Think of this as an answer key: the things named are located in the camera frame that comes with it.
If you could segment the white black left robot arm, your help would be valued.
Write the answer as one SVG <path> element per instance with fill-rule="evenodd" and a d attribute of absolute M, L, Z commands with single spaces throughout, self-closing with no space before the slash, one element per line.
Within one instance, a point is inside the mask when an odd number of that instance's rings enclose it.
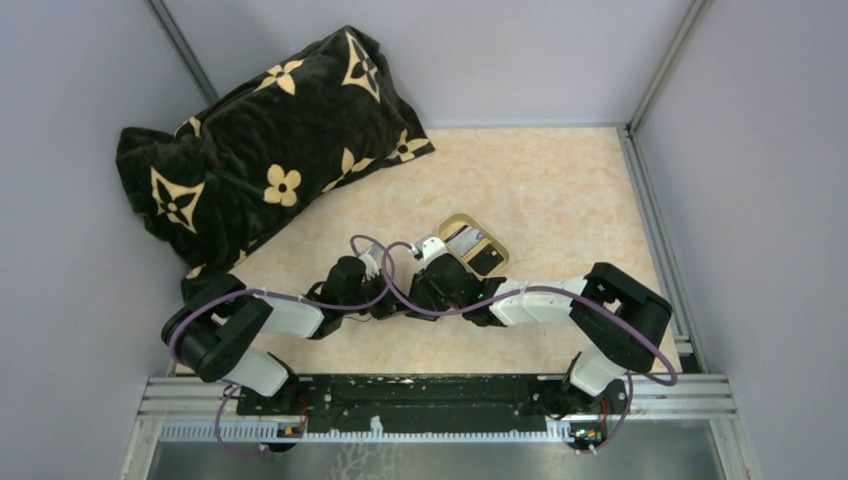
<path fill-rule="evenodd" d="M 202 381 L 273 397 L 296 384 L 297 376 L 276 355 L 255 348 L 257 336 L 319 340 L 338 330 L 347 315 L 383 319 L 398 304 L 374 259 L 343 256 L 304 295 L 249 288 L 232 274 L 219 275 L 171 316 L 161 339 Z"/>

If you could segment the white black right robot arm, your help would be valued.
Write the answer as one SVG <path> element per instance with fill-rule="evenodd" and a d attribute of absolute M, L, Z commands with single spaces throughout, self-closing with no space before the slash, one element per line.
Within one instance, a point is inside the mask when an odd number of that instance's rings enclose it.
<path fill-rule="evenodd" d="M 481 327 L 574 325 L 590 341 L 571 361 L 560 398 L 573 410 L 597 403 L 626 373 L 671 365 L 660 345 L 673 310 L 668 301 L 611 263 L 565 281 L 478 278 L 450 255 L 430 260 L 400 296 L 427 319 L 460 315 Z"/>

